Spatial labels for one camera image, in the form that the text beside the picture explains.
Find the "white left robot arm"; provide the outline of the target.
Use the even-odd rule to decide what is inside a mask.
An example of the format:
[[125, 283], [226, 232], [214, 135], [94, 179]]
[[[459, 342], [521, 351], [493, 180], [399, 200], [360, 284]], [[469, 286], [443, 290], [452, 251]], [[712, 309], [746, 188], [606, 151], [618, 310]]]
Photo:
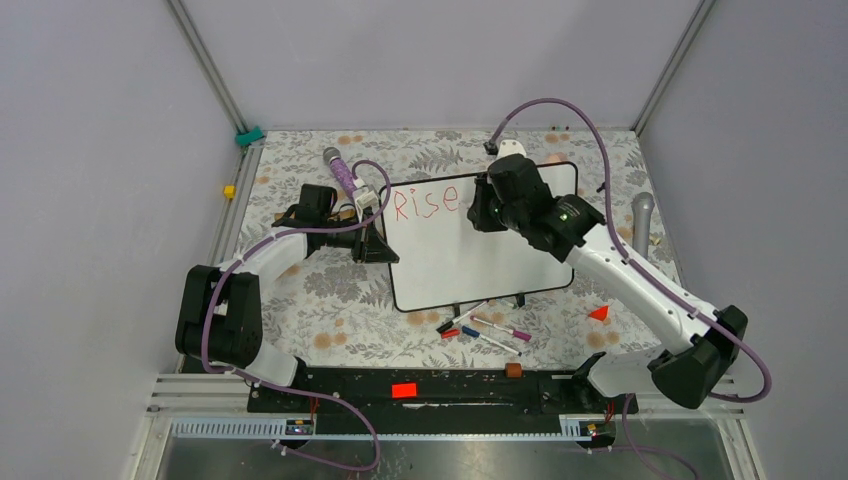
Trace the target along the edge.
[[272, 398], [285, 410], [304, 407], [311, 387], [296, 375], [298, 359], [263, 338], [264, 287], [324, 247], [347, 250], [356, 263], [400, 259], [374, 224], [381, 204], [373, 188], [355, 188], [348, 210], [335, 211], [337, 200], [335, 189], [305, 184], [298, 203], [259, 243], [216, 266], [190, 269], [176, 327], [177, 351], [213, 369], [235, 369], [253, 382], [273, 384]]

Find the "white black-framed whiteboard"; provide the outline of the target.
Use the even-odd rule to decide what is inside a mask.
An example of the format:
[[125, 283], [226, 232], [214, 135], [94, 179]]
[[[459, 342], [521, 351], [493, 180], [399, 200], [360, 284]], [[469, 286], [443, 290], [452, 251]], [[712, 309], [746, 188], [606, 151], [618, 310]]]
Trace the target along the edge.
[[405, 313], [565, 288], [573, 270], [512, 231], [476, 231], [467, 218], [474, 175], [397, 183], [381, 194], [382, 227], [398, 255], [389, 273]]

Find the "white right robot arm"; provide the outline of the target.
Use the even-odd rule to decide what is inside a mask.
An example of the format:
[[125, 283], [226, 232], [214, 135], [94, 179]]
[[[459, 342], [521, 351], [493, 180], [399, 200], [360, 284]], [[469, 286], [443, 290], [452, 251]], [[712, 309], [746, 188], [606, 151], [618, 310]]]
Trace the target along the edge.
[[576, 194], [555, 196], [539, 167], [522, 154], [495, 160], [474, 178], [468, 220], [480, 232], [512, 230], [602, 286], [660, 340], [654, 350], [596, 354], [578, 369], [575, 402], [597, 412], [613, 397], [659, 392], [697, 409], [732, 365], [747, 328], [735, 306], [695, 298], [631, 247], [604, 215]]

